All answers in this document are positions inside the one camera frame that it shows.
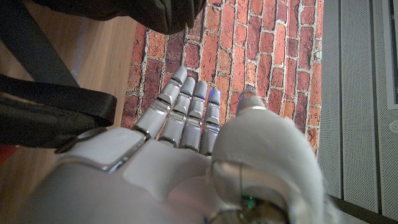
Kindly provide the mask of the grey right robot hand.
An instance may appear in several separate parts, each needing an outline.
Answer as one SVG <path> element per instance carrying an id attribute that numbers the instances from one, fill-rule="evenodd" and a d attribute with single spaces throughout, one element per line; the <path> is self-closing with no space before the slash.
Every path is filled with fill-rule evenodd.
<path id="1" fill-rule="evenodd" d="M 255 89 L 221 97 L 178 68 L 132 129 L 78 136 L 16 223 L 339 223 L 312 147 Z"/>

